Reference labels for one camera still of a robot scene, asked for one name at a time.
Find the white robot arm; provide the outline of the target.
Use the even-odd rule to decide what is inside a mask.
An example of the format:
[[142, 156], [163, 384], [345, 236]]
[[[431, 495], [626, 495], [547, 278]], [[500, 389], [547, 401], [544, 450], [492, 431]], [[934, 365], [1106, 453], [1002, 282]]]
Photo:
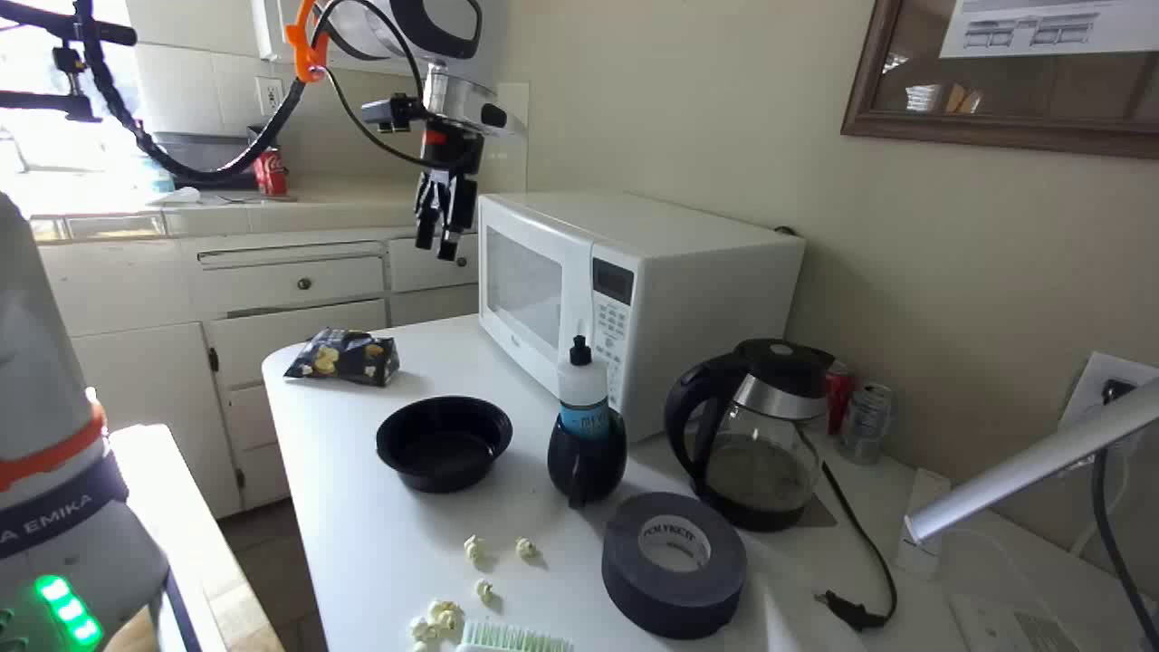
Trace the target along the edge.
[[[473, 229], [486, 136], [507, 126], [507, 111], [473, 70], [483, 54], [483, 5], [296, 0], [283, 41], [300, 85], [327, 79], [347, 119], [375, 149], [421, 169], [411, 244], [439, 261], [451, 261], [460, 236]], [[345, 51], [355, 61], [398, 61], [411, 86], [351, 107], [329, 70], [329, 51]]]

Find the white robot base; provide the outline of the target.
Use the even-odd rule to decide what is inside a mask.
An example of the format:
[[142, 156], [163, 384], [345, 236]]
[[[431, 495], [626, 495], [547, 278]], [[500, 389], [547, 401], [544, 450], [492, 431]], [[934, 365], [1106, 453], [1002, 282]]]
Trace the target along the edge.
[[128, 509], [106, 413], [21, 212], [0, 195], [0, 648], [100, 652], [168, 557]]

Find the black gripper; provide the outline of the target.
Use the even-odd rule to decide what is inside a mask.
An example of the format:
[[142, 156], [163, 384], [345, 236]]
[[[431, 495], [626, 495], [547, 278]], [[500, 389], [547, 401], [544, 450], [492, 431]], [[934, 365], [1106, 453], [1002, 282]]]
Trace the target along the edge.
[[479, 131], [428, 124], [421, 136], [421, 192], [416, 192], [416, 248], [431, 249], [440, 229], [440, 261], [457, 261], [462, 232], [473, 226], [479, 165], [486, 139]]

